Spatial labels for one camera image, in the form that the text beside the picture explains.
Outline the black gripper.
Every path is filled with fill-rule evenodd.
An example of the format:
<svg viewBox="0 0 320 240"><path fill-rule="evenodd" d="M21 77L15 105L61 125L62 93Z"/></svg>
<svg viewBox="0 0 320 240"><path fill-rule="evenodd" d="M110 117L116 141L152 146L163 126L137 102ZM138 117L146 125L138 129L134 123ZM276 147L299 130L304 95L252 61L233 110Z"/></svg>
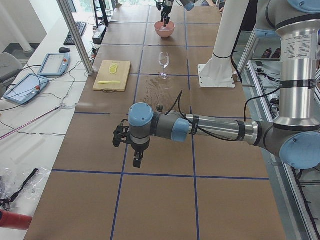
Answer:
<svg viewBox="0 0 320 240"><path fill-rule="evenodd" d="M140 168L143 160L144 151L148 148L147 144L133 144L134 150L133 167Z"/></svg>
<svg viewBox="0 0 320 240"><path fill-rule="evenodd" d="M173 7L174 1L173 0L164 0L162 3L162 14L161 14L161 23L164 23L164 27L166 27L170 22L170 17L168 16Z"/></svg>

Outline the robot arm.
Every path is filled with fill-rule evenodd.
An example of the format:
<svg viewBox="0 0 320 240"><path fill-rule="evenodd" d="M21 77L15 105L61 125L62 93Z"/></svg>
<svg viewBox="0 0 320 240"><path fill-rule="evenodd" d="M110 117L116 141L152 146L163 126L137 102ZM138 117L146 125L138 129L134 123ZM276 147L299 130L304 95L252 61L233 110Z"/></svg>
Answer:
<svg viewBox="0 0 320 240"><path fill-rule="evenodd" d="M172 11L174 0L158 0L156 2L157 9L161 12L161 20L163 27L166 27L170 22L170 13ZM179 0L178 4L184 7L188 12L195 7L194 0Z"/></svg>
<svg viewBox="0 0 320 240"><path fill-rule="evenodd" d="M231 0L226 4L212 57L200 66L200 86L220 89L215 97L202 102L204 110L211 108L209 116L173 110L155 112L146 103L136 103L129 109L125 133L126 142L134 149L134 167L140 167L152 136L183 142L188 135L244 141L300 170L320 163L320 123L314 117L313 107L320 29L317 0L260 0L257 3L256 33L275 34L281 40L279 113L274 121L247 123L238 120L237 114L229 121L218 116L218 111L236 107L228 95L224 73L248 6L247 0Z"/></svg>

